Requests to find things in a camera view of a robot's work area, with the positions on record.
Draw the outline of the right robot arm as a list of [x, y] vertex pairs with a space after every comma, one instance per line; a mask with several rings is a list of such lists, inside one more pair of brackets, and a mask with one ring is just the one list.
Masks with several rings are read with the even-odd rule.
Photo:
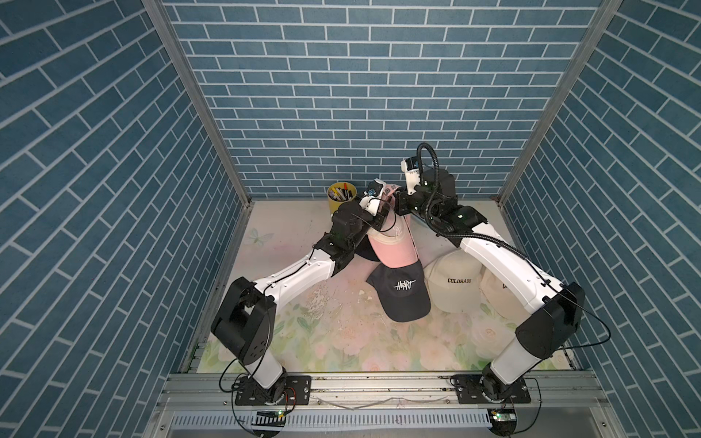
[[483, 370], [485, 397], [501, 402], [540, 362], [548, 359], [578, 330], [585, 292], [565, 285], [502, 240], [478, 210], [458, 204], [455, 179], [443, 169], [420, 171], [403, 167], [405, 189], [395, 211], [412, 213], [440, 237], [474, 257], [511, 292], [529, 317], [517, 326], [515, 339]]

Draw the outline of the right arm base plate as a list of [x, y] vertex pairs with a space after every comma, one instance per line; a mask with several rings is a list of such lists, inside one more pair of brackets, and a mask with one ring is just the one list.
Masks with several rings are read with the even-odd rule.
[[531, 397], [523, 378], [509, 385], [482, 374], [456, 374], [449, 378], [460, 404], [529, 404]]

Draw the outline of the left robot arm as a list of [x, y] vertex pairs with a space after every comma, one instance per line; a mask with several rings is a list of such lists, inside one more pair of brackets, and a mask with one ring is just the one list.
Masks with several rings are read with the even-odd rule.
[[268, 351], [277, 311], [295, 297], [343, 271], [369, 231], [381, 231], [391, 202], [365, 196], [342, 204], [332, 215], [332, 228], [301, 260], [279, 272], [250, 281], [239, 277], [228, 287], [211, 324], [211, 333], [263, 390], [283, 384], [284, 368]]

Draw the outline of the black cap front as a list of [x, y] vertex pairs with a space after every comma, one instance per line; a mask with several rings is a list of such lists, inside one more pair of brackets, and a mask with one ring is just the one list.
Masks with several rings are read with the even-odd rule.
[[421, 261], [402, 268], [377, 266], [367, 278], [387, 317], [398, 323], [423, 319], [431, 310]]

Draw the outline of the beige Colorado cap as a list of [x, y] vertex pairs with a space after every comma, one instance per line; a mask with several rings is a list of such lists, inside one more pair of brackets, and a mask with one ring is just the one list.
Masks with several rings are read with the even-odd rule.
[[425, 268], [425, 284], [432, 303], [446, 313], [475, 313], [481, 304], [482, 264], [456, 250], [438, 257]]
[[500, 279], [487, 268], [483, 268], [481, 274], [480, 291], [498, 315], [517, 325], [529, 317], [529, 312]]

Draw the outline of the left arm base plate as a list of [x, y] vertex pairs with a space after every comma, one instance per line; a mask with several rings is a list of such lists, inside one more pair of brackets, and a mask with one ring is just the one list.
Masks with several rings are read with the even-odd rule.
[[283, 374], [266, 389], [246, 376], [237, 383], [234, 403], [236, 406], [308, 405], [311, 384], [312, 377], [309, 375]]

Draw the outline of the pink baseball cap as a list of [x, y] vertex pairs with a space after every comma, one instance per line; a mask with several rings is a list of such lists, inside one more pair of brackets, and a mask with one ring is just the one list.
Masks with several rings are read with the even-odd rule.
[[[394, 194], [399, 187], [395, 184], [387, 184], [385, 189], [385, 202], [390, 202], [394, 207]], [[369, 238], [375, 253], [380, 261], [389, 268], [402, 268], [419, 260], [414, 239], [410, 229], [410, 218], [407, 215], [396, 214], [396, 225], [389, 232], [376, 232], [372, 228], [368, 230]]]

